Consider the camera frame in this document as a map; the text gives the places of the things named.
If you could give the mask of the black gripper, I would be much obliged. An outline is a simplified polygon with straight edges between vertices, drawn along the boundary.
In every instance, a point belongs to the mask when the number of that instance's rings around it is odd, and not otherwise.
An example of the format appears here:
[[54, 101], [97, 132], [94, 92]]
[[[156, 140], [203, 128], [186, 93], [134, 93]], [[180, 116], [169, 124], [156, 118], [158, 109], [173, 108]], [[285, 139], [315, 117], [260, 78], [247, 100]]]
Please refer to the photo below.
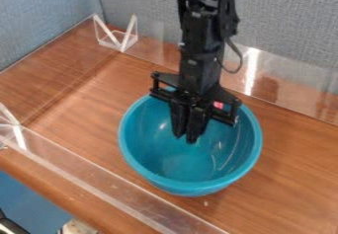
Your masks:
[[[152, 73], [150, 96], [168, 103], [172, 134], [180, 138], [185, 133], [188, 143], [203, 134], [211, 119], [231, 126], [237, 121], [241, 101], [220, 86], [221, 71], [228, 71], [223, 57], [224, 45], [196, 53], [182, 49], [177, 73]], [[213, 102], [223, 103], [223, 110]]]

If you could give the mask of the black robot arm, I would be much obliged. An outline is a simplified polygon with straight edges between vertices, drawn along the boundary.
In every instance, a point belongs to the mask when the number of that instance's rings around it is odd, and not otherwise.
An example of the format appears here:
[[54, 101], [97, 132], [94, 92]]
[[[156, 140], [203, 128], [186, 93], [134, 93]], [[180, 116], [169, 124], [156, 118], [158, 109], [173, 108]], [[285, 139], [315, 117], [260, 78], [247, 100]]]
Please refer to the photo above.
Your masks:
[[235, 0], [176, 0], [181, 38], [176, 74], [154, 72], [150, 96], [168, 103], [174, 137], [192, 143], [212, 119], [233, 125], [241, 101], [220, 86], [224, 48], [237, 34]]

